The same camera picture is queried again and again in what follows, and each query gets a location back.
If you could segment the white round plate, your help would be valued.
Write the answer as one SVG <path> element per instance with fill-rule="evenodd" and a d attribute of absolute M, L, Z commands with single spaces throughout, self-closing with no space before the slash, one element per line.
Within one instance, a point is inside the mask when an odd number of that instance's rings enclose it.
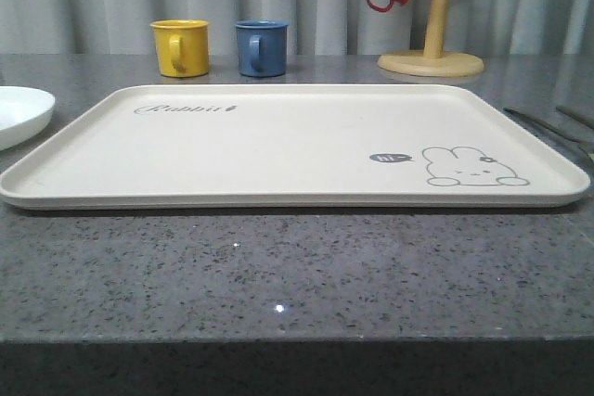
<path fill-rule="evenodd" d="M 55 97 L 40 89 L 1 87 L 1 149 L 8 149 L 39 134 L 49 124 Z"/>

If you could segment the silver metal spoon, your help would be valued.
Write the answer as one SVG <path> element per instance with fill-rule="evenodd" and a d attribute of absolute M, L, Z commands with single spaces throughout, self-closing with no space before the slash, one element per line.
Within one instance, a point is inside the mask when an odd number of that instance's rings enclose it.
<path fill-rule="evenodd" d="M 594 119 L 593 118 L 586 116 L 584 114 L 581 114 L 578 111 L 576 111 L 574 109 L 570 109 L 565 106 L 558 106 L 556 108 L 556 110 L 558 110 L 560 113 L 570 117 L 571 119 L 578 121 L 579 123 L 587 126 L 588 128 L 594 129 Z"/>

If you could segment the cream rabbit serving tray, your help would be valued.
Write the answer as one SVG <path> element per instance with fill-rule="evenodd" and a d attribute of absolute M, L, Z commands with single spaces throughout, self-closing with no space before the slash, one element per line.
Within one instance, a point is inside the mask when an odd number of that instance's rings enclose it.
<path fill-rule="evenodd" d="M 114 92 L 8 168 L 32 210 L 556 207 L 589 176 L 447 85 L 147 85 Z"/>

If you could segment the blue enamel mug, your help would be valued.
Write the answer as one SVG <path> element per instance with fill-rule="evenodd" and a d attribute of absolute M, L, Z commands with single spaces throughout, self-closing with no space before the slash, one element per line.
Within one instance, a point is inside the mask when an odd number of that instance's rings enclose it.
<path fill-rule="evenodd" d="M 287 69 L 287 30 L 281 20 L 246 19 L 235 24 L 239 73 L 276 77 Z"/>

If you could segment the yellow enamel mug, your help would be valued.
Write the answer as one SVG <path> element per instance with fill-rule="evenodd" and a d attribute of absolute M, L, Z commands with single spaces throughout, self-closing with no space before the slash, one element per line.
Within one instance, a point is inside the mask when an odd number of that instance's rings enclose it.
<path fill-rule="evenodd" d="M 163 19 L 150 23 L 161 75 L 189 78 L 210 71 L 209 22 L 202 19 Z"/>

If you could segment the wooden mug tree stand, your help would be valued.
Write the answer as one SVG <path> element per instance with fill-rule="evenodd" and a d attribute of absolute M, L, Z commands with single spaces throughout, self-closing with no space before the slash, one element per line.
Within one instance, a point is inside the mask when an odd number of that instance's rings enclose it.
<path fill-rule="evenodd" d="M 422 50 L 383 54 L 378 66 L 384 70 L 425 77 L 462 77 L 479 74 L 484 62 L 477 56 L 445 51 L 449 0 L 431 0 Z"/>

